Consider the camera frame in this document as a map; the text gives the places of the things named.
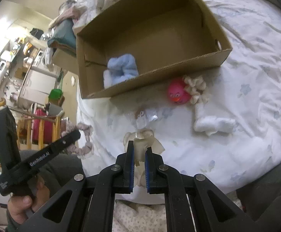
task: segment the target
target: human hand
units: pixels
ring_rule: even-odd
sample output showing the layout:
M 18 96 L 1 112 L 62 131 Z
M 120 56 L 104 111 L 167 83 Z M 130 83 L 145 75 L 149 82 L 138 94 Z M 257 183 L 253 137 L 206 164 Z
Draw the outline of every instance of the human hand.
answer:
M 49 189 L 45 186 L 42 177 L 38 176 L 36 184 L 37 193 L 35 199 L 32 201 L 30 196 L 12 196 L 7 204 L 7 209 L 10 212 L 12 219 L 23 224 L 27 219 L 25 211 L 32 208 L 36 212 L 45 202 L 49 200 Z

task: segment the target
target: pillow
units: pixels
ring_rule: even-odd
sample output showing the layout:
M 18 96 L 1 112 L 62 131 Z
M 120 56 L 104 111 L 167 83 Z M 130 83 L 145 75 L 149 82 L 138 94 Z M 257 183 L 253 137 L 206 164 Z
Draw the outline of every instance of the pillow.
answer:
M 54 35 L 47 41 L 48 47 L 58 48 L 76 57 L 76 37 L 73 32 L 72 19 L 62 21 L 55 29 Z

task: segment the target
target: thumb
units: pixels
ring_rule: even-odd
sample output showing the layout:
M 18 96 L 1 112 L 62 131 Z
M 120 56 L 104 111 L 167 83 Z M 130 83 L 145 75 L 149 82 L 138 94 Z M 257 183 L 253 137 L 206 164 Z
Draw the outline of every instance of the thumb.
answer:
M 11 217 L 15 222 L 22 224 L 28 217 L 25 214 L 25 210 L 32 205 L 32 199 L 30 196 L 12 196 L 8 202 L 8 210 Z

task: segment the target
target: cardboard box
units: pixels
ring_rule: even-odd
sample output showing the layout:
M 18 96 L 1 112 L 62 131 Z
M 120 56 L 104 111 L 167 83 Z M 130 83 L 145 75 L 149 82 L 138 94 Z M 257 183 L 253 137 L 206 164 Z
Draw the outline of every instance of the cardboard box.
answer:
M 232 47 L 202 0 L 120 0 L 77 35 L 82 98 L 128 90 L 220 66 Z M 104 89 L 111 57 L 130 53 L 139 76 Z

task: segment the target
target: mattress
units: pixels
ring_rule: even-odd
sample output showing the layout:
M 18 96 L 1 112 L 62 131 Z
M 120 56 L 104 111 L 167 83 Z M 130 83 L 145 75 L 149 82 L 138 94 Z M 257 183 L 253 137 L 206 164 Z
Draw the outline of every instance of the mattress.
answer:
M 156 115 L 146 128 L 165 148 L 161 154 L 183 174 L 203 173 L 224 193 L 259 178 L 281 162 L 281 10 L 265 0 L 204 0 L 225 30 L 233 51 L 220 68 L 202 75 L 208 86 L 208 115 L 233 118 L 233 133 L 195 132 L 194 106 L 170 103 L 170 81 L 110 99 L 82 100 L 77 121 L 91 124 L 94 151 L 82 158 L 86 176 L 97 174 L 124 153 L 126 134 L 135 137 L 142 110 Z M 79 145 L 85 143 L 82 135 Z M 163 203 L 136 186 L 118 198 L 143 204 Z

